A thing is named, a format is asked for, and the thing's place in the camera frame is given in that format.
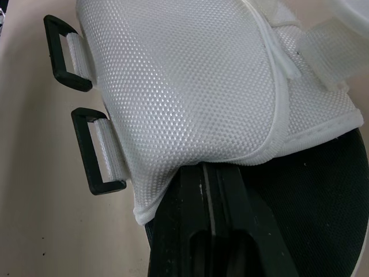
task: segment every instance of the beige surface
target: beige surface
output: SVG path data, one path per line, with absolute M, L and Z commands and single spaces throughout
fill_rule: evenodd
M 305 27 L 329 17 L 321 0 L 287 2 Z M 74 0 L 11 0 L 0 39 L 0 276 L 146 276 L 149 247 L 131 187 L 88 192 L 70 112 L 104 108 L 96 91 L 54 80 L 46 14 L 78 27 Z M 352 80 L 351 92 L 365 118 L 367 80 Z M 368 261 L 366 253 L 358 276 L 368 276 Z

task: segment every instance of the white strap loop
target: white strap loop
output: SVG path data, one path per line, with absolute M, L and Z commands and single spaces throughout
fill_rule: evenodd
M 108 169 L 109 181 L 128 180 L 130 174 L 123 157 L 121 145 L 115 129 L 109 119 L 94 121 L 97 137 L 103 151 L 104 161 Z
M 69 33 L 66 39 L 73 62 L 74 74 L 88 79 L 96 85 L 95 71 L 87 52 L 86 41 L 77 33 Z

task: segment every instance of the white velcro strap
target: white velcro strap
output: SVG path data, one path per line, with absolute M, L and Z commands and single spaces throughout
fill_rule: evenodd
M 95 73 L 91 59 L 87 52 L 85 40 L 77 33 L 69 33 L 66 36 L 71 60 L 73 62 L 74 74 L 88 79 L 92 84 L 96 84 Z
M 306 32 L 298 50 L 328 90 L 369 69 L 369 39 L 337 19 L 325 21 Z
M 115 129 L 109 119 L 102 118 L 94 121 L 97 137 L 103 151 L 104 161 L 108 169 L 109 181 L 130 178 L 121 145 L 116 136 Z

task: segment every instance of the white padded cushion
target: white padded cushion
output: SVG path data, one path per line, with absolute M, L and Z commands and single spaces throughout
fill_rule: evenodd
M 273 7 L 271 25 L 298 25 Z M 362 124 L 347 90 L 328 93 L 297 54 L 300 29 L 263 32 L 242 0 L 78 0 L 77 12 L 139 224 L 182 165 L 263 163 Z

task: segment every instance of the black plastic buckle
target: black plastic buckle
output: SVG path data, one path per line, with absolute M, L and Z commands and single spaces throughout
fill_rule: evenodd
M 76 131 L 78 145 L 80 146 L 88 186 L 92 194 L 100 195 L 125 189 L 127 186 L 125 181 L 103 183 L 96 152 L 88 128 L 88 122 L 94 122 L 99 118 L 106 118 L 106 115 L 101 111 L 89 108 L 77 108 L 71 112 L 71 118 L 73 120 L 74 130 Z
M 59 35 L 66 36 L 68 33 L 77 33 L 70 25 L 55 16 L 45 16 L 44 18 L 48 50 L 50 52 L 52 72 L 55 79 L 69 88 L 78 91 L 89 91 L 92 89 L 92 82 L 78 75 L 67 72 L 62 44 Z

